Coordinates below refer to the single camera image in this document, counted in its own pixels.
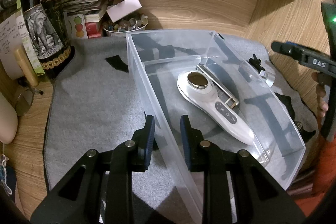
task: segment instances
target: human hand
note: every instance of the human hand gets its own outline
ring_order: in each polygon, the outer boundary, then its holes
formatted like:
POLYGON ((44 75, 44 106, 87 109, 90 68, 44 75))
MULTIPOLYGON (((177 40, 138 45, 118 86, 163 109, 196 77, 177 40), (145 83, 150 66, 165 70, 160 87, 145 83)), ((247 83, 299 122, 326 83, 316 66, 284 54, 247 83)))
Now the human hand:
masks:
MULTIPOLYGON (((313 80, 316 81, 316 82, 318 81, 317 75, 318 75, 318 72, 313 72, 311 74, 311 78, 313 78, 313 80)), ((323 98, 326 95, 326 91, 325 91, 323 85, 317 84, 316 95, 317 95, 316 100, 317 100, 317 104, 318 104, 317 115, 319 117, 324 117, 326 115, 327 110, 328 110, 328 104, 325 101, 323 101, 323 98)))

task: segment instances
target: stack of books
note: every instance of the stack of books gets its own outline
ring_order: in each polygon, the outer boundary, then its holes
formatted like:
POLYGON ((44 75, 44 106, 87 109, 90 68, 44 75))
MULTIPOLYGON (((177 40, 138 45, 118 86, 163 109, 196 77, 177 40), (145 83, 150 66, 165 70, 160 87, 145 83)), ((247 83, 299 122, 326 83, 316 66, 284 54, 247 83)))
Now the stack of books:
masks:
POLYGON ((83 14, 88 38, 103 36, 102 18, 107 0, 63 0, 63 10, 68 16, 83 14))

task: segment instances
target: gold medallion band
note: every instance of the gold medallion band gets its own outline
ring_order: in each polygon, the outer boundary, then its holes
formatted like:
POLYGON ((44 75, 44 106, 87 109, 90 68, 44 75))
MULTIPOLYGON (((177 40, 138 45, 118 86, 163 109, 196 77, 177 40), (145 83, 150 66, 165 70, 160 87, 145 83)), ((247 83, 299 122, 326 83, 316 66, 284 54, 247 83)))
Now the gold medallion band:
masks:
POLYGON ((58 57, 55 57, 52 61, 48 61, 47 63, 42 63, 42 67, 47 69, 53 69, 54 67, 57 67, 60 63, 63 63, 64 60, 66 60, 71 53, 71 47, 68 46, 68 48, 61 53, 58 57))

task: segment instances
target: orange fabric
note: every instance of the orange fabric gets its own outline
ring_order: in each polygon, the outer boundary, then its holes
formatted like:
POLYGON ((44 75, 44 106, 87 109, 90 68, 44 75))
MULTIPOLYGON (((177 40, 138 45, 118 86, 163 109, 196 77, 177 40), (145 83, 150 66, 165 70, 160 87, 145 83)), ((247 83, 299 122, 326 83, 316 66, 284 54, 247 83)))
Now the orange fabric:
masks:
POLYGON ((310 215, 320 203, 336 178, 336 138, 331 143, 324 141, 321 146, 322 149, 314 176, 313 196, 295 201, 306 216, 310 215))

